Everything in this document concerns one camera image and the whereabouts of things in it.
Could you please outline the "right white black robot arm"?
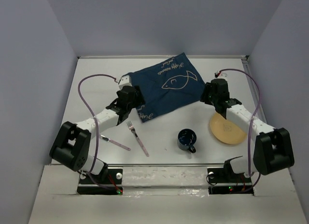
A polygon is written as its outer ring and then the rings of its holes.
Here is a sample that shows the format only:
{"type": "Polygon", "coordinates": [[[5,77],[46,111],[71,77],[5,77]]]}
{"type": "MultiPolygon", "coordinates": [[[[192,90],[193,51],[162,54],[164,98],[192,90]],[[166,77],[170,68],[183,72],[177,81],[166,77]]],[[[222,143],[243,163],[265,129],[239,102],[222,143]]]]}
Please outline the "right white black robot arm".
{"type": "Polygon", "coordinates": [[[245,177],[255,172],[268,175],[295,164],[288,130],[266,124],[251,114],[239,100],[231,98],[226,79],[207,82],[200,100],[214,106],[224,119],[246,132],[251,144],[250,153],[224,162],[222,176],[226,181],[232,182],[240,174],[245,177]]]}

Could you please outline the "dark blue fish-print cloth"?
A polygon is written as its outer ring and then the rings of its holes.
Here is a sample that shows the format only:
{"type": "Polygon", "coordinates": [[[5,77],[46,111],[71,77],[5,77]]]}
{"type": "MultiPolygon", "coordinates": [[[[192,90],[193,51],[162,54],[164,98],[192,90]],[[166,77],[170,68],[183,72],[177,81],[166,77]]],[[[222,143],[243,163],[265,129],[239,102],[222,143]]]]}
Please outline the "dark blue fish-print cloth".
{"type": "Polygon", "coordinates": [[[199,101],[205,87],[185,53],[127,76],[144,97],[145,104],[136,108],[143,123],[199,101]]]}

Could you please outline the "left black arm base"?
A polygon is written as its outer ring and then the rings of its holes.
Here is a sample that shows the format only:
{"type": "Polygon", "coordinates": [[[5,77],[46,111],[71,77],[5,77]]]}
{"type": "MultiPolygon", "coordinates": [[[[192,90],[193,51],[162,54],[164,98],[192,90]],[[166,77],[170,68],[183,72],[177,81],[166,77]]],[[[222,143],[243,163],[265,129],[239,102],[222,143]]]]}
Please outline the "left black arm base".
{"type": "Polygon", "coordinates": [[[94,181],[85,172],[79,172],[77,194],[107,196],[121,196],[123,194],[123,168],[108,168],[107,175],[103,179],[100,179],[98,175],[91,177],[94,181]]]}

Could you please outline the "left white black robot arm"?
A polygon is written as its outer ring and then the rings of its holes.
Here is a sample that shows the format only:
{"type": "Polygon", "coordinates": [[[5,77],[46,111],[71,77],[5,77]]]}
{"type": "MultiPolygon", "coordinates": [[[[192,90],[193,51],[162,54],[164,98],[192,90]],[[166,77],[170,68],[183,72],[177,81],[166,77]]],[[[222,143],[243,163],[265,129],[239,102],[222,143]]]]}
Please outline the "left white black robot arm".
{"type": "Polygon", "coordinates": [[[84,171],[97,183],[106,180],[108,165],[89,154],[91,139],[105,130],[118,126],[132,109],[145,103],[139,86],[125,85],[116,98],[94,118],[78,123],[62,124],[50,150],[50,157],[72,171],[84,171]]]}

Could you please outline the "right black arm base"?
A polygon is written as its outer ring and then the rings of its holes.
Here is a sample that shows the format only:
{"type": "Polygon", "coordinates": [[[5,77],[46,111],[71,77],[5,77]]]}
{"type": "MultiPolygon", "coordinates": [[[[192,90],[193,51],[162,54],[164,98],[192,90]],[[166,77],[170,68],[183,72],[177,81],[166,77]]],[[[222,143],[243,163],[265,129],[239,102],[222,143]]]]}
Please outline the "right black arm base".
{"type": "Polygon", "coordinates": [[[243,174],[228,175],[223,168],[208,168],[206,182],[210,195],[254,194],[250,178],[243,174]]]}

